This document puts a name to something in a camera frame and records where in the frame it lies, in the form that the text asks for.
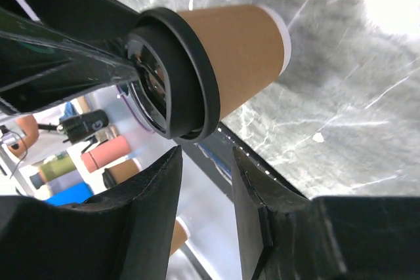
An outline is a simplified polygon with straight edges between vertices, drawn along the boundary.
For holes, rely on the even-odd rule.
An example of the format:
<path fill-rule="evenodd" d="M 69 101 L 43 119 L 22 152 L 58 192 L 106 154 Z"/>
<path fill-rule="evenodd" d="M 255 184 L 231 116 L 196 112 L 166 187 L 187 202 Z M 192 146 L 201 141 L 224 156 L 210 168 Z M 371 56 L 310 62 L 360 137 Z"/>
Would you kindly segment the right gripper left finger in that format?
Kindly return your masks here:
<path fill-rule="evenodd" d="M 148 168 L 67 206 L 79 235 L 66 279 L 165 279 L 182 177 L 175 146 Z"/>

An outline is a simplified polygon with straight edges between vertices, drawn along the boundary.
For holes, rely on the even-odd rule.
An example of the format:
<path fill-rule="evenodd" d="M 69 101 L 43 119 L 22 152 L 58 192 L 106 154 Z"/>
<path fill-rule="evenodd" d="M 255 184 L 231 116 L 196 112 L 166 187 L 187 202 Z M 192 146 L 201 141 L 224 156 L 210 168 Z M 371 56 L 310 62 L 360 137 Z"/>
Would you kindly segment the brown paper cup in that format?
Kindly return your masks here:
<path fill-rule="evenodd" d="M 179 15 L 198 36 L 215 72 L 220 119 L 273 83 L 289 64 L 289 31 L 270 7 L 230 5 Z"/>

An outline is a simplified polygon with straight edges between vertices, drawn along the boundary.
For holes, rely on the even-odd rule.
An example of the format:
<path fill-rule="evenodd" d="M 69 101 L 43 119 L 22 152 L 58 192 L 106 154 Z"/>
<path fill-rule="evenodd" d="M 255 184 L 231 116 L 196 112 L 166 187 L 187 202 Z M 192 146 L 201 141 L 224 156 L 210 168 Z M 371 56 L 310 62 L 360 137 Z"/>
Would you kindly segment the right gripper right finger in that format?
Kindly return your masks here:
<path fill-rule="evenodd" d="M 276 216 L 309 200 L 267 176 L 238 148 L 232 150 L 232 189 L 242 278 L 258 279 L 276 246 Z"/>

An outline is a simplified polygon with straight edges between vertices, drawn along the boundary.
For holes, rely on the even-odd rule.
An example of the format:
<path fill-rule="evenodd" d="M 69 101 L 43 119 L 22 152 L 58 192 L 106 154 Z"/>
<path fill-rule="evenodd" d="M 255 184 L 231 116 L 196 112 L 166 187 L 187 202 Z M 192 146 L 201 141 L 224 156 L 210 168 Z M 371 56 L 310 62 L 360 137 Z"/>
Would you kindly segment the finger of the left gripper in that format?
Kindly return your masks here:
<path fill-rule="evenodd" d="M 79 39 L 1 10 L 1 111 L 42 111 L 139 79 L 121 37 Z"/>
<path fill-rule="evenodd" d="M 117 0 L 1 0 L 1 8 L 70 37 L 119 37 L 139 20 Z"/>

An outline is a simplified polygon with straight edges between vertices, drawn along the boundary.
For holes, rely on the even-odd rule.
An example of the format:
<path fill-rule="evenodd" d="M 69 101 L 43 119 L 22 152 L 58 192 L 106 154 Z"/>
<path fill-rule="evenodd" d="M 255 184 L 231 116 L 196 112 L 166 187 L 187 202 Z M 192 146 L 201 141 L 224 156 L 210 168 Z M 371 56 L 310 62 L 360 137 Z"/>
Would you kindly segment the black plastic cup lid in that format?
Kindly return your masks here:
<path fill-rule="evenodd" d="M 215 72 L 185 19 L 164 7 L 140 13 L 127 56 L 139 74 L 129 92 L 158 134 L 200 142 L 214 132 L 221 110 Z"/>

